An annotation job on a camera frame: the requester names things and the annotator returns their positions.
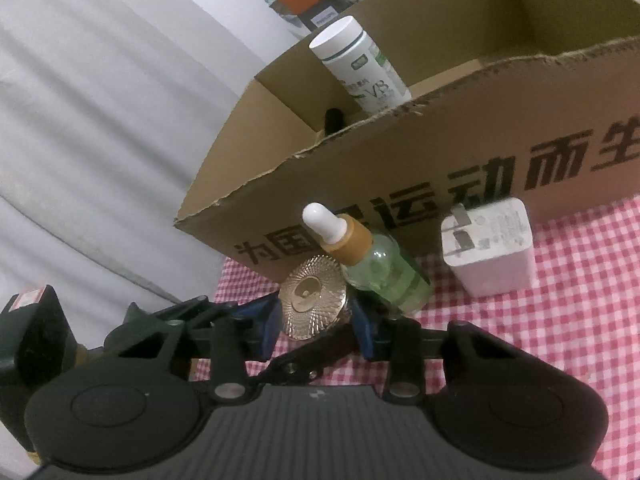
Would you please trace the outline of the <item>green dropper bottle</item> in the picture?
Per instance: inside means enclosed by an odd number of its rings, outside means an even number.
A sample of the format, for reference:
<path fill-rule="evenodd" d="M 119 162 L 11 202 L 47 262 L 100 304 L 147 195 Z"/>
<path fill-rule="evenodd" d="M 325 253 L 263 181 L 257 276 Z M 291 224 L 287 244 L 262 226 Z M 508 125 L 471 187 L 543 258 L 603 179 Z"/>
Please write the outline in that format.
<path fill-rule="evenodd" d="M 426 306 L 432 282 L 393 237 L 367 228 L 349 214 L 334 214 L 320 203 L 306 205 L 302 219 L 356 289 L 375 294 L 401 315 L 413 315 Z"/>

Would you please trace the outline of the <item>pink checkered tablecloth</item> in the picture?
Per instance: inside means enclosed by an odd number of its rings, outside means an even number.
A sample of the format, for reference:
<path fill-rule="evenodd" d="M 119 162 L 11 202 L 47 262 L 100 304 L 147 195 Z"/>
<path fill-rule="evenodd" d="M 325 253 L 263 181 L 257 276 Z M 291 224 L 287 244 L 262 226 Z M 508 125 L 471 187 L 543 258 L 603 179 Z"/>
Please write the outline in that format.
<path fill-rule="evenodd" d="M 469 321 L 590 385 L 608 407 L 594 466 L 639 475 L 639 200 L 535 226 L 533 288 L 473 299 L 439 255 L 420 258 L 435 291 L 426 328 Z"/>

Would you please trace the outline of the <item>white curtain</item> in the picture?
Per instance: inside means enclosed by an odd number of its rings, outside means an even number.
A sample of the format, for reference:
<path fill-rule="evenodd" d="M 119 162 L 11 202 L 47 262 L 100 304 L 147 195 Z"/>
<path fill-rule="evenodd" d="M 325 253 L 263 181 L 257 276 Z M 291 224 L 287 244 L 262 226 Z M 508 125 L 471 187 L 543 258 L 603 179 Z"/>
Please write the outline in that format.
<path fill-rule="evenodd" d="M 296 43 L 262 0 L 1 0 L 1 293 L 52 285 L 99 344 L 215 289 L 174 227 L 250 80 Z"/>

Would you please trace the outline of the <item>white vitamin bottle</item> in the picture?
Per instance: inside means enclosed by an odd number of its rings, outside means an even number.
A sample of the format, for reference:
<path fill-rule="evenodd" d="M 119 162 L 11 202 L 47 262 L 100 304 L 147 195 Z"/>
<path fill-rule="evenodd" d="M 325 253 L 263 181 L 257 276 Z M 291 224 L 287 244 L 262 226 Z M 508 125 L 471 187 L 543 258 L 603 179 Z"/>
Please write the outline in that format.
<path fill-rule="evenodd" d="M 412 99 L 388 57 L 351 15 L 326 26 L 309 49 L 370 116 Z"/>

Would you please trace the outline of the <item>white power adapter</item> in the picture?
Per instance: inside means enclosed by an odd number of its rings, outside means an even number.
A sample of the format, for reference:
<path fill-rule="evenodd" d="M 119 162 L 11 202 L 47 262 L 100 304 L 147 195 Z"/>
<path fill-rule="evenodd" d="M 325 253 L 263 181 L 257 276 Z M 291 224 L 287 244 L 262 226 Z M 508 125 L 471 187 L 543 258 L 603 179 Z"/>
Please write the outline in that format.
<path fill-rule="evenodd" d="M 455 204 L 440 224 L 442 258 L 472 297 L 532 287 L 534 238 L 525 204 L 508 197 L 472 209 Z"/>

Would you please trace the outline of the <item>black key fob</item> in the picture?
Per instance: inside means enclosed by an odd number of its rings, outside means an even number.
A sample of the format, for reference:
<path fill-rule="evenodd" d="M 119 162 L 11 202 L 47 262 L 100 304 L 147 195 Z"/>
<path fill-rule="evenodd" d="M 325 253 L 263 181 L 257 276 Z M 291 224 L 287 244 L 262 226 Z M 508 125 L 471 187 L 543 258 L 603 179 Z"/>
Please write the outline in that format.
<path fill-rule="evenodd" d="M 332 136 L 346 128 L 344 113 L 336 107 L 329 108 L 324 114 L 324 135 Z"/>

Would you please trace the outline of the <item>gold lid cosmetic jar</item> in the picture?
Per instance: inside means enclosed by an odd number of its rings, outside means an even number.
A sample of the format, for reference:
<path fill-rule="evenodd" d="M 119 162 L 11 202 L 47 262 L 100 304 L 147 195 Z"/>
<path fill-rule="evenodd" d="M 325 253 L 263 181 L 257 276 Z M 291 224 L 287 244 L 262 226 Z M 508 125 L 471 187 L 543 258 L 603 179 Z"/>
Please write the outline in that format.
<path fill-rule="evenodd" d="M 340 264 L 328 255 L 301 263 L 281 284 L 282 332 L 296 341 L 319 337 L 350 319 L 349 292 Z"/>

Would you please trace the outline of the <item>brown cardboard box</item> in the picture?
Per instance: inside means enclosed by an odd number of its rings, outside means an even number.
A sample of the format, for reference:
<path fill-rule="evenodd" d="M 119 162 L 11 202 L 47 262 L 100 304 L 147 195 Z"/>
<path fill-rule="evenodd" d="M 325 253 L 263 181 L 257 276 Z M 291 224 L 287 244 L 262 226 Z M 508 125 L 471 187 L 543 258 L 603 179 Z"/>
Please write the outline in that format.
<path fill-rule="evenodd" d="M 454 204 L 520 198 L 535 222 L 639 191 L 638 0 L 363 0 L 352 16 L 412 100 L 368 116 L 309 49 L 247 86 L 176 227 L 281 281 L 318 250 L 318 202 L 439 248 Z M 324 135 L 339 108 L 346 128 Z"/>

